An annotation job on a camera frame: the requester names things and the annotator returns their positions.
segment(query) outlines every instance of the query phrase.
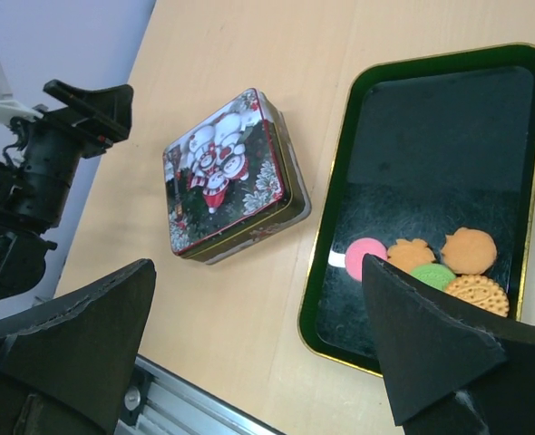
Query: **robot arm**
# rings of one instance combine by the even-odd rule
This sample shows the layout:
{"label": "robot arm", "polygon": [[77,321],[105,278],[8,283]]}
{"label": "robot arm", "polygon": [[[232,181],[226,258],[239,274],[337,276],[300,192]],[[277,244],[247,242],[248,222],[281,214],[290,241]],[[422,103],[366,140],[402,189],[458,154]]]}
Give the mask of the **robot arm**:
{"label": "robot arm", "polygon": [[132,87],[86,91],[51,81],[44,91],[66,107],[29,109],[13,100],[0,65],[0,123],[16,136],[24,161],[0,161],[0,299],[37,285],[45,254],[57,245],[42,239],[58,227],[80,159],[106,152],[131,130]]}

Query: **white wall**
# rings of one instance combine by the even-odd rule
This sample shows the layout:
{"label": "white wall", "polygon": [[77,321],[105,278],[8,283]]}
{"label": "white wall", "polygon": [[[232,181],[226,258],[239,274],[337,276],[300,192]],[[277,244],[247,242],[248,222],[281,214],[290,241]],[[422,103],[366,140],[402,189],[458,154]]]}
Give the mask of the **white wall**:
{"label": "white wall", "polygon": [[[14,97],[29,106],[43,103],[55,109],[60,104],[42,92],[49,80],[87,89],[127,82],[154,3],[0,1],[0,61]],[[0,125],[0,158],[2,147],[14,141]],[[46,256],[44,279],[30,292],[0,301],[0,317],[29,308],[36,295],[54,294],[98,163],[98,159],[81,162],[62,223],[45,235],[58,243],[58,249]]]}

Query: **wooden tabletop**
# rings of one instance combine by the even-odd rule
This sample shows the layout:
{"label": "wooden tabletop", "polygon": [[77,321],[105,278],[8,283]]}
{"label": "wooden tabletop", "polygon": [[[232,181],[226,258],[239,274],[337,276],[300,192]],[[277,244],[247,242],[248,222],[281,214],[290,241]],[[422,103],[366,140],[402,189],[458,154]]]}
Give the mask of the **wooden tabletop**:
{"label": "wooden tabletop", "polygon": [[[535,44],[535,2],[159,0],[131,75],[131,138],[102,158],[58,293],[152,258],[142,355],[289,434],[402,433],[381,379],[297,332],[346,96],[376,63],[511,42]],[[178,259],[161,153],[252,86],[285,113],[314,211],[218,265]],[[522,320],[535,324],[535,215]]]}

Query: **cookie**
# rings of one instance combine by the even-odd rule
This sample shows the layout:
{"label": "cookie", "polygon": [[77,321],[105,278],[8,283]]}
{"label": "cookie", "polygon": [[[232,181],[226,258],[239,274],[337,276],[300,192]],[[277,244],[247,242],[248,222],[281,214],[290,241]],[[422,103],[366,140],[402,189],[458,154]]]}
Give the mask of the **cookie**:
{"label": "cookie", "polygon": [[388,248],[388,262],[410,274],[418,266],[427,265],[435,260],[427,242],[415,238],[412,242],[403,238],[396,239],[396,245]]}
{"label": "cookie", "polygon": [[448,267],[433,263],[416,267],[411,276],[441,291],[457,277]]}
{"label": "cookie", "polygon": [[346,272],[356,281],[362,281],[362,260],[365,254],[386,259],[386,248],[375,238],[359,238],[352,242],[345,255]]}
{"label": "cookie", "polygon": [[493,266],[497,247],[486,232],[461,227],[455,234],[447,236],[441,256],[457,275],[481,275]]}
{"label": "cookie", "polygon": [[507,317],[510,311],[507,295],[487,276],[460,276],[447,285],[445,293],[502,317]]}

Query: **brown cookie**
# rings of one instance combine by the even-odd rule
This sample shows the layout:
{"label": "brown cookie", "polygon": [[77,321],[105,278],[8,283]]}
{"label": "brown cookie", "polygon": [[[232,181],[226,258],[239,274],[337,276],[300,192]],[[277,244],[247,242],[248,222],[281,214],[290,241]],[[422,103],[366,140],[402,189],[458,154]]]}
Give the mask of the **brown cookie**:
{"label": "brown cookie", "polygon": [[427,242],[420,238],[412,242],[403,238],[396,239],[396,245],[388,248],[388,262],[410,274],[418,266],[427,265],[435,260]]}
{"label": "brown cookie", "polygon": [[497,258],[491,236],[479,229],[459,228],[441,249],[443,262],[457,275],[481,275]]}
{"label": "brown cookie", "polygon": [[459,276],[445,287],[445,293],[502,317],[510,311],[510,301],[503,289],[486,276]]}

